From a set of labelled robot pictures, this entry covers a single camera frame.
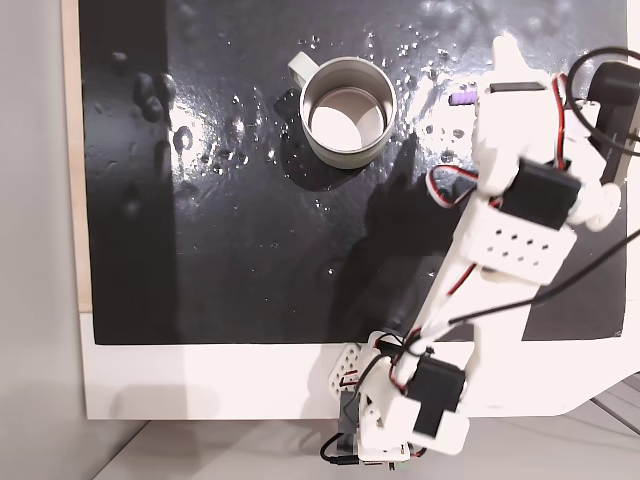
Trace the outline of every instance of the black wet surface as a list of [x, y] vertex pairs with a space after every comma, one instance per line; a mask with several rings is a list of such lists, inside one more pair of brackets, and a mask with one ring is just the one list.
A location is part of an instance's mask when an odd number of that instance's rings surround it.
[[[424, 175], [471, 165], [473, 107], [449, 107], [448, 94], [492, 68], [504, 31], [530, 65], [567, 71], [584, 50], [626, 44], [625, 11], [622, 0], [82, 0], [97, 343], [404, 332], [460, 215], [429, 198]], [[368, 167], [335, 170], [310, 151], [287, 77], [300, 50], [318, 63], [361, 56], [391, 78], [396, 129]], [[622, 238], [625, 215], [601, 234], [580, 229], [559, 279]], [[534, 309], [525, 339], [619, 334], [625, 264]]]

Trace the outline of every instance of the mug handle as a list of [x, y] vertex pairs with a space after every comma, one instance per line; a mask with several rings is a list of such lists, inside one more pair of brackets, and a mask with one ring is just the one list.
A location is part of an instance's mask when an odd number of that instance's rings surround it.
[[298, 53], [293, 60], [289, 62], [289, 73], [293, 81], [300, 87], [304, 88], [305, 83], [312, 77], [318, 70], [316, 62], [309, 58], [304, 52]]

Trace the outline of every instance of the metal mug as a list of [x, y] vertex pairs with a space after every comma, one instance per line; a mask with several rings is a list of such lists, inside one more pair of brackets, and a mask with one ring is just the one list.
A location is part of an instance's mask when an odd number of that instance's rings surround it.
[[398, 109], [382, 70], [358, 57], [318, 66], [300, 52], [289, 62], [289, 72], [302, 89], [302, 127], [320, 160], [353, 169], [376, 158], [391, 135]]

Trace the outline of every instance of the white border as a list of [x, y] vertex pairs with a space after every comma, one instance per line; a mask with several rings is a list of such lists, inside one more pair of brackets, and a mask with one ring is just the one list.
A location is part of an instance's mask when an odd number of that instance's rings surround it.
[[[629, 0], [627, 18], [640, 18]], [[632, 49], [640, 31], [628, 28]], [[640, 166], [628, 173], [628, 231], [640, 228]], [[523, 342], [504, 368], [480, 379], [469, 416], [566, 413], [640, 370], [640, 242], [627, 249], [627, 303], [620, 338]], [[89, 419], [335, 418], [327, 378], [342, 346], [99, 346], [93, 317], [80, 316]], [[443, 343], [438, 356], [464, 366], [471, 343]]]

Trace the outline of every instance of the white robotic arm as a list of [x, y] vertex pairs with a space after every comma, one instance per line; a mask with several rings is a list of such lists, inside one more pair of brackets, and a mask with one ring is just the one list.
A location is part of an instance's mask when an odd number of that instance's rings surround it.
[[[375, 332], [359, 352], [347, 345], [329, 379], [361, 461], [405, 461], [414, 447], [458, 453], [469, 428], [465, 406], [487, 388], [509, 395], [496, 372], [520, 342], [530, 307], [474, 323], [464, 371], [439, 360], [432, 345], [455, 327], [454, 317], [535, 296], [576, 241], [569, 225], [602, 230], [620, 205], [619, 187], [600, 183], [606, 162], [589, 132], [559, 103], [558, 77], [529, 68], [511, 37], [496, 38], [493, 55], [495, 70], [478, 83], [477, 188], [411, 333], [400, 341]], [[584, 111], [597, 115], [597, 108]], [[351, 388], [341, 390], [338, 380]], [[356, 393], [358, 401], [349, 401]]]

